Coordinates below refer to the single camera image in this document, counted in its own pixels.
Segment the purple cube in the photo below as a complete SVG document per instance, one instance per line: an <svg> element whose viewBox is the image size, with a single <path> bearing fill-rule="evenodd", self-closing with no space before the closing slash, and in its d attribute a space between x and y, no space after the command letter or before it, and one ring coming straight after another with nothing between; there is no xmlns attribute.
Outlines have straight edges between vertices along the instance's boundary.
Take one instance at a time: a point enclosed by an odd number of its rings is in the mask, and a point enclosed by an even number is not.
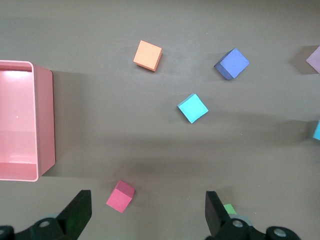
<svg viewBox="0 0 320 240"><path fill-rule="evenodd" d="M320 73L320 46L306 60L318 73Z"/></svg>

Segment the green cube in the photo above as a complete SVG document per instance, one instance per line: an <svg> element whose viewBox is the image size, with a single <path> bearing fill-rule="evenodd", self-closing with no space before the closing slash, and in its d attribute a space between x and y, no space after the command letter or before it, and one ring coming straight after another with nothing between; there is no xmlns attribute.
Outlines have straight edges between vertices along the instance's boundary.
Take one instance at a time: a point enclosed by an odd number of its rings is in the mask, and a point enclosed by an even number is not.
<svg viewBox="0 0 320 240"><path fill-rule="evenodd" d="M235 211L235 209L234 209L234 207L229 203L229 204L226 204L226 205L223 205L224 206L224 209L226 210L226 212L228 213L228 214L234 214L234 215L236 215L237 213L236 213L236 211Z"/></svg>

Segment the pink cube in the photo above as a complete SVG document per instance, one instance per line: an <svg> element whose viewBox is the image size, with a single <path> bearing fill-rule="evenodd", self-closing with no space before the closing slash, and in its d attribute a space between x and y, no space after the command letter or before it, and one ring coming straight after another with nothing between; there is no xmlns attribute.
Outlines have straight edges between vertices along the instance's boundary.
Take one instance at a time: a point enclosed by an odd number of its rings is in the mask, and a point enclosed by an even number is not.
<svg viewBox="0 0 320 240"><path fill-rule="evenodd" d="M124 181L120 180L112 191L106 204L118 212L123 213L134 197L134 193L135 189L132 186L129 186Z"/></svg>

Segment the pink plastic container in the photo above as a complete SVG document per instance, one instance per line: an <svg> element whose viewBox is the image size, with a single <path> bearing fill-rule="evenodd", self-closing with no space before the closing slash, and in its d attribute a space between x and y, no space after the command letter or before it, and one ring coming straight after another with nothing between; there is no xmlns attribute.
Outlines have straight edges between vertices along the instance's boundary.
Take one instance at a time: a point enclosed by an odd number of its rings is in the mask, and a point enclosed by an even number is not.
<svg viewBox="0 0 320 240"><path fill-rule="evenodd" d="M52 72L0 60L0 180L35 182L55 162Z"/></svg>

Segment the orange cube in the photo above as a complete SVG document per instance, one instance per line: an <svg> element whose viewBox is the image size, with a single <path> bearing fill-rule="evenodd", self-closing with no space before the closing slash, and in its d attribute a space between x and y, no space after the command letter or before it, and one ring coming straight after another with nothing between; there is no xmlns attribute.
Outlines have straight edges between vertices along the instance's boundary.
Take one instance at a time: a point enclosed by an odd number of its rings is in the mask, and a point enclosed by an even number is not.
<svg viewBox="0 0 320 240"><path fill-rule="evenodd" d="M156 71L161 54L161 47L141 40L133 61L141 67Z"/></svg>

